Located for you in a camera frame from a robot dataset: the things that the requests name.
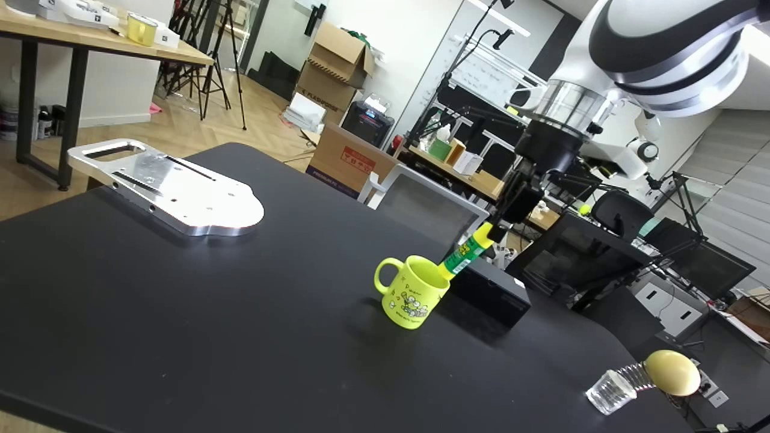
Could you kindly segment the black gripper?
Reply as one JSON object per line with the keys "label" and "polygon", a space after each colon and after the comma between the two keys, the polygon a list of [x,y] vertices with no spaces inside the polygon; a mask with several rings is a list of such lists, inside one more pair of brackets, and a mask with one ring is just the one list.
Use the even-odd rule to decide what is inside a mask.
{"label": "black gripper", "polygon": [[516,144],[522,164],[517,182],[510,182],[497,213],[492,214],[492,240],[502,240],[508,225],[522,225],[541,203],[544,194],[556,194],[556,182],[563,178],[577,162],[583,138],[549,123],[533,120]]}

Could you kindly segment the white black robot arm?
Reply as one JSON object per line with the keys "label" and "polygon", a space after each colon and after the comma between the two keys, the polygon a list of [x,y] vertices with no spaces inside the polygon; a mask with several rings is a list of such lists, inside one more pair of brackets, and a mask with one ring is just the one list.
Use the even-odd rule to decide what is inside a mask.
{"label": "white black robot arm", "polygon": [[770,0],[597,0],[531,108],[522,162],[486,216],[492,239],[535,209],[544,178],[576,164],[620,96],[663,118],[728,102],[750,73],[745,29],[768,19]]}

